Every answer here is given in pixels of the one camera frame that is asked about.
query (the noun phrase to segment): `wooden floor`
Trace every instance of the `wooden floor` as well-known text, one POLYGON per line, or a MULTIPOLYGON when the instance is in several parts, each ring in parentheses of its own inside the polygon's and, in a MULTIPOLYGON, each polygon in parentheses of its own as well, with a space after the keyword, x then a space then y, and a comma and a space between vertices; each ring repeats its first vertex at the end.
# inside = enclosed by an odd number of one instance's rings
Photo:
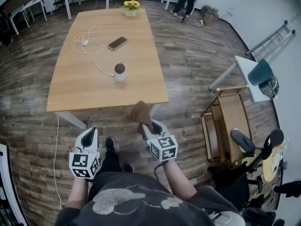
MULTIPOLYGON (((164 11, 161 3, 142 1, 142 4, 148 14, 169 97, 169 103, 160 107, 154 118, 177 138, 177 162, 191 182, 196 187, 213 185, 207 172, 209 163, 199 117, 215 96, 208 86, 234 62, 235 55, 244 57, 246 50, 230 26, 222 21, 198 29, 189 23, 178 23, 164 11)), ((95 1, 72 5, 72 19, 94 5, 95 1)), ((118 4, 110 4, 110 7, 118 7, 118 4)), ((103 8, 105 3, 99 1, 96 9, 103 8)), ((200 19, 197 12, 190 21, 196 19, 200 19)), ((48 15, 48 22, 43 16, 37 17, 35 22, 30 22, 30 29, 15 36, 11 47, 0 48, 0 142, 9 146, 16 190, 32 226, 53 225, 60 209, 53 172, 57 116, 46 113, 46 105, 56 60, 73 20, 68 20, 64 8, 55 16, 48 15)), ((243 76, 237 70, 223 86, 242 84, 243 76)), ((247 91, 243 98, 254 142, 263 145, 266 136, 277 127, 272 104, 253 104, 247 91)), ((101 152, 105 151, 105 138, 113 136, 121 160, 131 162, 137 172, 153 176, 153 168, 158 163, 136 133, 138 125, 127 119, 131 108, 75 114, 88 127, 98 128, 101 152)), ((55 168, 63 205, 73 178, 68 167, 68 152, 81 132, 64 119, 60 120, 55 168)), ((158 171, 160 180, 168 186, 162 169, 158 171)), ((252 197, 258 195, 256 186, 250 186, 250 190, 252 197)), ((271 183, 265 183, 265 195, 270 190, 271 183)), ((269 201, 266 208, 275 206, 276 196, 272 199, 273 203, 270 205, 269 201)))

